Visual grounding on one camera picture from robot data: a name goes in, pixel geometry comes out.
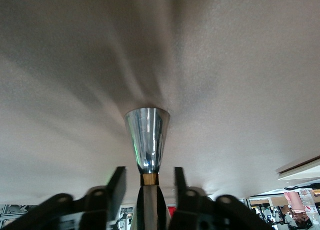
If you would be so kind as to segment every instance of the metallic cone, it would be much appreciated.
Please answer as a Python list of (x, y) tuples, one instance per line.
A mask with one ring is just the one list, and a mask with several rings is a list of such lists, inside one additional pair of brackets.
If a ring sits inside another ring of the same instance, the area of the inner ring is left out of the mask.
[(141, 174), (159, 173), (170, 114), (158, 108), (140, 108), (125, 116)]

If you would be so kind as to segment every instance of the gray surface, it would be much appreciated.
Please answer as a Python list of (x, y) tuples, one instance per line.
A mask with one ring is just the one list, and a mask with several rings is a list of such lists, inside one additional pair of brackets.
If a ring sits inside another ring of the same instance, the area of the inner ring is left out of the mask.
[(128, 166), (123, 116), (171, 121), (160, 171), (208, 193), (295, 182), (319, 155), (320, 0), (0, 0), (0, 203), (81, 197)]

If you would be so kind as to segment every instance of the red object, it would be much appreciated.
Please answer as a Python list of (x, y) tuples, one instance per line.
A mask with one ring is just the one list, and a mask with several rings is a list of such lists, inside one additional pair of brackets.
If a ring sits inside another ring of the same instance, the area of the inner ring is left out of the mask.
[(170, 212), (170, 216), (173, 217), (174, 216), (174, 212), (176, 211), (176, 207), (175, 206), (169, 206), (169, 212)]

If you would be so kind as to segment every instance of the dark hair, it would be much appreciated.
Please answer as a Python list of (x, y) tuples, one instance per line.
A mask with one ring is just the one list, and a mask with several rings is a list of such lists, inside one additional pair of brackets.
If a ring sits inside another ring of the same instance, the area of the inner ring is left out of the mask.
[(310, 218), (307, 221), (295, 221), (295, 223), (299, 229), (310, 229), (313, 226)]

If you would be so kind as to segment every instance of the chrome object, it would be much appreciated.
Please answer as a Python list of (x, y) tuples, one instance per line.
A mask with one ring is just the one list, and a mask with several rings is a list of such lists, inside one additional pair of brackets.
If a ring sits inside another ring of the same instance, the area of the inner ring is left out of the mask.
[(170, 114), (159, 108), (140, 108), (125, 116), (140, 174), (159, 173)]

